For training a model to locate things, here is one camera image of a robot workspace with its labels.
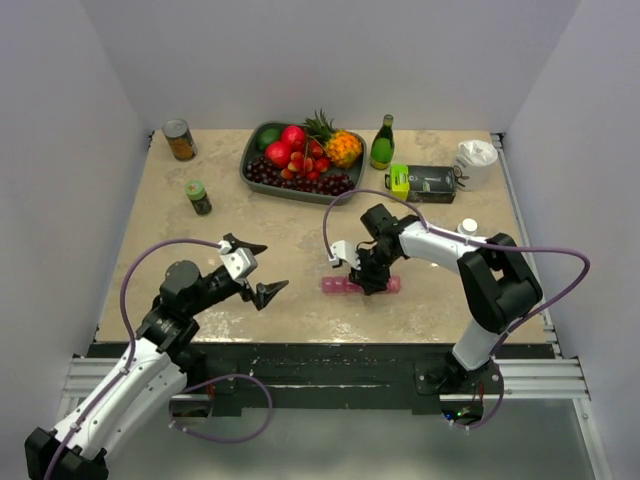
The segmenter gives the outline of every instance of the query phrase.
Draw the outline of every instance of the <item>white bottle cap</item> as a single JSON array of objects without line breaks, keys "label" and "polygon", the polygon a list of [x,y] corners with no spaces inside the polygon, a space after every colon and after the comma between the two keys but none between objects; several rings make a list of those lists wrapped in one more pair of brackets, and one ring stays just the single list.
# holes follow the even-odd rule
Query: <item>white bottle cap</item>
[{"label": "white bottle cap", "polygon": [[461,235],[470,235],[473,236],[478,231],[478,222],[476,222],[473,218],[465,218],[458,228],[456,228],[459,234]]}]

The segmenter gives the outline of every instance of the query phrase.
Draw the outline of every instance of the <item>green lid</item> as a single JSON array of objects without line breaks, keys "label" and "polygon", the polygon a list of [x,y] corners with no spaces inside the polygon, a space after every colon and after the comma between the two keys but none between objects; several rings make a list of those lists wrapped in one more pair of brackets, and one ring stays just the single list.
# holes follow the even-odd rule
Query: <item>green lid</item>
[{"label": "green lid", "polygon": [[184,187],[184,191],[187,192],[189,200],[200,200],[207,194],[204,189],[204,185],[202,185],[200,180],[191,180],[190,182],[187,182],[187,185]]}]

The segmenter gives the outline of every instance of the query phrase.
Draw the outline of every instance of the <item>white cup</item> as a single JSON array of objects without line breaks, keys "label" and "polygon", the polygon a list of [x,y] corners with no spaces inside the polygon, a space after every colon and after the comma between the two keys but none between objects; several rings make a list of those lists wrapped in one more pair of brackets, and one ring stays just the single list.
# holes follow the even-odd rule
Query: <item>white cup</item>
[{"label": "white cup", "polygon": [[453,173],[459,190],[477,190],[485,184],[491,167],[498,160],[498,151],[482,140],[468,140],[458,144]]}]

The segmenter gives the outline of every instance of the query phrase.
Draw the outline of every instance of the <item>red grapes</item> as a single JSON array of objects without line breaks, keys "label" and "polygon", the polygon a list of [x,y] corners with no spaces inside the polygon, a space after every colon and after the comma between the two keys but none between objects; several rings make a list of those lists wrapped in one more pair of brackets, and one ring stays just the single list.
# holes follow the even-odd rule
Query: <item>red grapes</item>
[{"label": "red grapes", "polygon": [[313,180],[309,180],[304,176],[296,176],[287,180],[282,178],[280,171],[265,156],[260,156],[249,161],[245,167],[244,175],[250,182],[261,183],[262,185],[334,197],[353,190],[356,186],[346,173],[332,173]]}]

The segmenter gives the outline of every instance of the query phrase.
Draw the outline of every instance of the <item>green fruit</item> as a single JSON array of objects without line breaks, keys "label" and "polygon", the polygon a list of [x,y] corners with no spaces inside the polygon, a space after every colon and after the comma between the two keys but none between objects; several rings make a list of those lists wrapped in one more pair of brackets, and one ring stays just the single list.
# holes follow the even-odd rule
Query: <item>green fruit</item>
[{"label": "green fruit", "polygon": [[256,146],[258,147],[258,150],[264,152],[269,145],[273,142],[277,142],[278,140],[280,140],[280,130],[277,128],[269,128],[258,135]]}]

